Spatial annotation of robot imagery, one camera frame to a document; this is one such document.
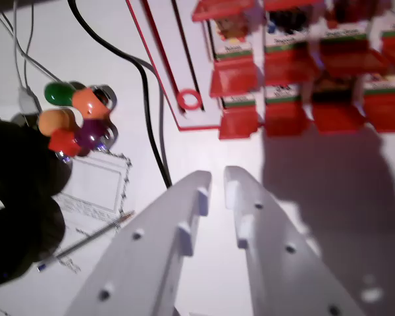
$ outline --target green ball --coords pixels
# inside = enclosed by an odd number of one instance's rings
[[[67,82],[52,82],[45,86],[44,96],[48,102],[61,107],[71,107],[76,89]]]

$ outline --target pen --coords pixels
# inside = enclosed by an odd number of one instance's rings
[[[71,254],[72,252],[76,251],[77,249],[81,248],[82,246],[86,245],[88,242],[91,242],[92,240],[96,239],[97,237],[100,237],[102,234],[108,232],[113,227],[116,227],[116,225],[124,222],[126,219],[129,219],[133,214],[134,214],[134,211],[131,211],[128,214],[120,216],[118,219],[116,219],[113,222],[109,223],[107,226],[101,228],[100,230],[97,230],[92,235],[84,238],[83,240],[80,240],[79,242],[71,245],[69,248],[61,251],[57,255],[52,255],[52,256],[48,257],[47,259],[43,260],[37,266],[37,270],[39,272],[44,271],[47,267],[52,265],[54,262],[60,260],[61,258],[66,257],[67,255]]]

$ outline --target white cable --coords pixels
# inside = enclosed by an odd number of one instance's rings
[[[16,66],[16,73],[19,80],[19,88],[23,88],[22,79],[20,77],[19,67],[18,67],[18,51],[16,49],[17,37],[16,37],[16,12],[18,10],[18,0],[13,1],[13,57],[14,57],[14,64]]]
[[[28,54],[29,48],[31,48],[33,36],[34,36],[34,0],[31,0],[31,30],[29,33],[28,44],[26,44],[26,50],[25,50],[26,54]],[[28,74],[26,73],[26,59],[24,60],[24,79],[25,79],[26,88],[30,89],[28,85]]]
[[[10,23],[9,19],[5,16],[4,13],[1,13],[3,15],[3,18],[6,20],[7,24],[9,26],[6,25],[6,23],[1,20],[0,18],[0,23],[3,25],[3,27],[6,29],[6,31],[10,34],[10,36],[13,37],[13,27],[12,24]],[[50,79],[54,80],[54,81],[58,81],[61,82],[60,79],[58,79],[52,72],[50,72],[49,70],[47,70],[43,65],[41,65],[39,62],[37,62],[35,59],[31,58],[31,56],[28,56],[28,54],[26,54],[23,49],[21,48],[18,40],[16,39],[16,48],[18,49],[19,53],[22,55],[22,57],[25,58],[25,60],[27,60],[32,66],[34,66],[35,68],[37,68],[39,71],[41,71],[42,73],[44,73],[46,76],[50,77]]]

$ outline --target product label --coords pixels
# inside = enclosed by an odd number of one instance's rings
[[[325,14],[322,40],[336,42],[367,39],[367,28],[374,6],[374,1],[334,1],[333,8]]]
[[[225,108],[251,107],[256,105],[255,97],[252,93],[248,93],[244,95],[235,95],[233,97],[224,97],[223,103]]]
[[[389,38],[395,36],[395,12],[387,11],[382,20],[382,36]]]
[[[384,76],[367,74],[364,81],[364,94],[395,93],[395,68],[391,67]]]
[[[213,49],[218,60],[251,55],[250,19],[250,15],[240,13],[210,21]]]
[[[313,7],[266,12],[265,52],[299,48],[307,44]]]
[[[266,86],[265,102],[279,103],[290,102],[301,99],[299,84],[288,84],[283,86]]]

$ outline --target purple ball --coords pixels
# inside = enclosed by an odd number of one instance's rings
[[[93,150],[106,133],[107,125],[104,120],[84,120],[81,129],[74,133],[74,139],[80,147]]]

